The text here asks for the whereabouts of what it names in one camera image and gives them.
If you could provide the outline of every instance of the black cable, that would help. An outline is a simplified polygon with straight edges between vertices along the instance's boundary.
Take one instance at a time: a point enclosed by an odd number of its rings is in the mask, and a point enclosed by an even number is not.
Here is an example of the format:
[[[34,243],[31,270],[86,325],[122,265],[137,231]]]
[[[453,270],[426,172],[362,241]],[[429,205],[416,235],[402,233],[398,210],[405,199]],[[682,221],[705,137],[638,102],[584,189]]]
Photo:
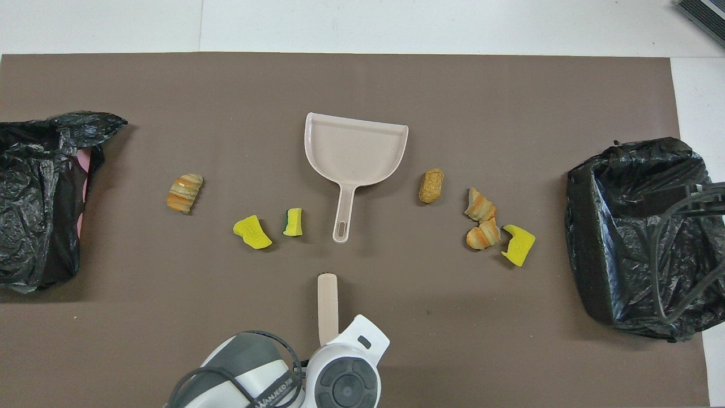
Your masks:
[[[176,399],[178,397],[178,393],[181,390],[181,387],[186,384],[186,381],[189,381],[193,376],[197,374],[201,374],[203,372],[211,372],[216,375],[220,375],[221,377],[228,380],[232,385],[236,387],[236,389],[239,390],[239,392],[244,395],[244,398],[246,398],[247,401],[254,401],[254,397],[249,394],[249,392],[242,386],[242,384],[239,383],[239,381],[236,380],[236,378],[227,370],[224,370],[223,368],[219,367],[199,367],[196,370],[192,370],[190,372],[187,372],[186,375],[184,375],[178,383],[176,383],[176,386],[174,387],[174,391],[171,391],[171,396],[169,397],[169,402],[167,405],[169,408],[175,408],[176,407]]]
[[[261,330],[248,330],[245,333],[254,333],[256,335],[263,335],[265,337],[269,337],[272,340],[275,340],[277,343],[280,343],[282,346],[284,346],[284,348],[286,348],[287,351],[289,351],[289,353],[292,355],[292,359],[294,360],[293,365],[292,365],[292,372],[294,372],[294,370],[297,369],[298,376],[299,376],[299,378],[297,378],[297,387],[295,387],[295,389],[294,389],[294,395],[292,396],[292,399],[290,399],[289,401],[287,401],[286,403],[284,403],[282,405],[276,406],[276,408],[289,407],[290,405],[292,405],[295,402],[295,400],[297,400],[299,393],[302,392],[302,363],[299,362],[299,357],[297,357],[297,353],[294,352],[294,349],[289,344],[287,344],[286,341],[282,340],[281,338],[279,338],[278,336],[276,336],[270,332],[264,332]]]
[[[656,317],[666,325],[675,322],[682,315],[682,313],[684,313],[685,309],[687,309],[687,307],[690,306],[690,304],[699,295],[701,295],[711,283],[715,282],[723,273],[725,273],[725,263],[721,262],[717,267],[715,267],[715,269],[708,272],[705,277],[703,277],[695,285],[695,287],[692,288],[690,292],[678,303],[672,313],[670,313],[669,315],[665,314],[664,308],[662,306],[660,280],[658,279],[660,270],[658,243],[660,240],[660,236],[662,235],[662,231],[665,228],[665,225],[667,225],[667,223],[672,219],[675,213],[681,208],[696,203],[697,201],[701,201],[706,198],[722,196],[723,194],[725,194],[725,189],[715,188],[711,191],[699,192],[696,195],[686,197],[668,208],[667,211],[662,214],[662,216],[660,217],[660,221],[655,226],[655,230],[652,234],[652,238],[650,241],[650,280],[652,282],[652,294],[655,303]]]
[[[292,405],[296,400],[299,394],[302,392],[302,363],[299,361],[299,358],[297,357],[297,353],[294,352],[294,349],[287,344],[286,341],[282,340],[278,336],[270,333],[270,332],[264,332],[261,330],[248,330],[245,333],[254,333],[256,335],[262,335],[267,338],[271,338],[272,340],[277,341],[280,343],[284,348],[287,349],[287,351],[292,355],[292,359],[294,359],[294,366],[293,366],[293,372],[294,369],[297,369],[297,375],[299,378],[297,378],[297,386],[294,390],[294,395],[292,398],[287,401],[286,403],[282,405],[277,405],[274,408],[287,408],[290,405]],[[168,408],[176,408],[176,399],[178,398],[179,391],[181,390],[181,387],[189,381],[193,376],[202,374],[204,372],[211,372],[216,375],[220,375],[221,377],[225,378],[227,381],[232,383],[236,387],[236,389],[239,390],[239,392],[244,395],[244,398],[246,398],[247,401],[249,401],[249,404],[251,404],[253,407],[257,406],[257,400],[247,391],[247,389],[239,383],[239,381],[236,380],[234,375],[232,375],[229,371],[224,370],[221,367],[200,367],[195,370],[192,370],[186,375],[184,375],[178,383],[176,383],[176,386],[174,387],[173,391],[171,392],[171,395],[169,396],[169,401],[167,403]]]

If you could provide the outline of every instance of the trash bag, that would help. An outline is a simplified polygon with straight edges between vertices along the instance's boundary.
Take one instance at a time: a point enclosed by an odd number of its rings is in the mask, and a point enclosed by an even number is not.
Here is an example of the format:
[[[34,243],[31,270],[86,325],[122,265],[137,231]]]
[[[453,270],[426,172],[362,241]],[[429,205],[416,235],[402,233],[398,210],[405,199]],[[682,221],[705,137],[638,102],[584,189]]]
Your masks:
[[[0,287],[29,293],[75,276],[84,185],[104,162],[101,143],[127,123],[95,112],[0,123]]]
[[[715,186],[700,199],[721,199],[725,187],[710,184],[703,159],[677,139],[616,144],[568,172],[565,233],[579,296],[617,330],[689,340],[725,320],[725,225],[683,211],[698,197],[675,191]]]

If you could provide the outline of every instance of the brown table surface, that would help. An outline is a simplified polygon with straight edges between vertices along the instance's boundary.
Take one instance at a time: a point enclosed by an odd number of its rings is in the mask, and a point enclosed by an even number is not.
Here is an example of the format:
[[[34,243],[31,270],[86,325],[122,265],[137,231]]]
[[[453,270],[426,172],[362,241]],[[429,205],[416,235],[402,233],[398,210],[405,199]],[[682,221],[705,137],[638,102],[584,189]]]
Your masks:
[[[564,240],[565,173],[622,142],[678,137],[667,59],[353,54],[7,55],[0,120],[73,110],[130,122],[105,146],[78,276],[0,293],[0,405],[160,407],[230,335],[317,346],[316,277],[339,276],[341,327],[390,338],[381,407],[707,405],[700,336],[669,344],[590,319]],[[307,163],[308,112],[410,127],[386,181],[359,189],[331,239],[338,187]],[[444,194],[422,205],[424,171]],[[165,196],[204,176],[191,216]],[[467,249],[467,188],[537,236],[516,268]],[[302,207],[304,236],[281,234]],[[234,222],[262,219],[255,251]]]

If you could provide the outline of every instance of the white floor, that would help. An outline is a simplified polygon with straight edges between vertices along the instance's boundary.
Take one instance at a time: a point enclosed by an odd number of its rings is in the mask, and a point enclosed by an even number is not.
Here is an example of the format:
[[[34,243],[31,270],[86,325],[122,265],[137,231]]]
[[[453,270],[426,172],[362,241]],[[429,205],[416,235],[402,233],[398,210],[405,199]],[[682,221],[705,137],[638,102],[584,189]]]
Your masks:
[[[670,0],[0,1],[0,54],[193,51],[671,57],[682,139],[725,181],[725,49]],[[725,325],[703,339],[725,406]]]

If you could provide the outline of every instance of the sponge piece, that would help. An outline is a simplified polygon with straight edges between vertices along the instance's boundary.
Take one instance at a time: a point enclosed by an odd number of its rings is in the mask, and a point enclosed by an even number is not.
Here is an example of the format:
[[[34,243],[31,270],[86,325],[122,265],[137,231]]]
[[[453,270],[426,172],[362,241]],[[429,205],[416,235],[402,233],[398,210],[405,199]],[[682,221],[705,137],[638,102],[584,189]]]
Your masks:
[[[531,246],[534,244],[536,237],[530,232],[523,228],[519,228],[516,225],[506,225],[503,227],[513,237],[508,243],[508,252],[501,251],[501,254],[508,258],[516,266],[523,265],[526,260],[526,255],[529,254]]]
[[[249,216],[234,224],[234,234],[240,236],[244,243],[254,249],[262,249],[272,245],[272,240],[262,231],[260,219]]]
[[[287,225],[284,227],[282,234],[288,237],[298,237],[302,235],[302,209],[290,208],[287,210]]]

